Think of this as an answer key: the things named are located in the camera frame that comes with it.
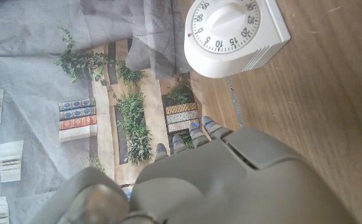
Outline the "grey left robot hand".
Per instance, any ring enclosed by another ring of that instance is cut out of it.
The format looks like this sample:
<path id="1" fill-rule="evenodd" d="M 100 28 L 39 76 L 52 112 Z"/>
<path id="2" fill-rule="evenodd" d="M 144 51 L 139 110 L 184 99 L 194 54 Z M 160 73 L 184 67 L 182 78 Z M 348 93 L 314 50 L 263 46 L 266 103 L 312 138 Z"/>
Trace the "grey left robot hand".
<path id="1" fill-rule="evenodd" d="M 297 151 L 262 131 L 205 116 L 174 137 L 138 175 L 130 195 L 93 167 L 73 176 L 33 223 L 355 223 Z"/>

